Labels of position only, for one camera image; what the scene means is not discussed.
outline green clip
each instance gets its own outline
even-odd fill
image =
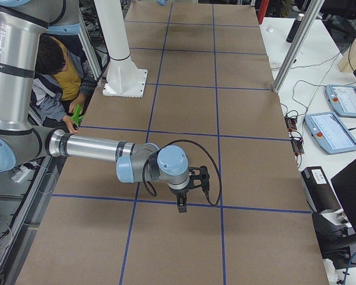
[[[84,115],[80,116],[81,110],[82,110],[81,105],[76,105],[75,112],[71,116],[71,120],[74,122],[74,124],[76,124],[76,126],[79,126],[82,119],[84,118]]]

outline blue and white device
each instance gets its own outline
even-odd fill
[[[339,116],[356,118],[356,86],[327,85],[326,94]]]
[[[356,150],[356,139],[334,112],[306,115],[304,121],[325,152],[335,154]]]

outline white pole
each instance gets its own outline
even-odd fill
[[[148,71],[132,62],[120,0],[95,0],[95,6],[111,59],[103,94],[142,97]]]

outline black chair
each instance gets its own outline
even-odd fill
[[[323,20],[327,31],[332,36],[332,30],[345,33],[345,38],[350,32],[334,23],[334,16],[340,16],[347,20],[356,19],[356,0],[325,0],[320,12],[323,14]]]

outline person's hair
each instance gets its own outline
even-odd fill
[[[57,74],[65,66],[62,48],[50,36],[42,35],[38,45],[36,72],[41,74]]]

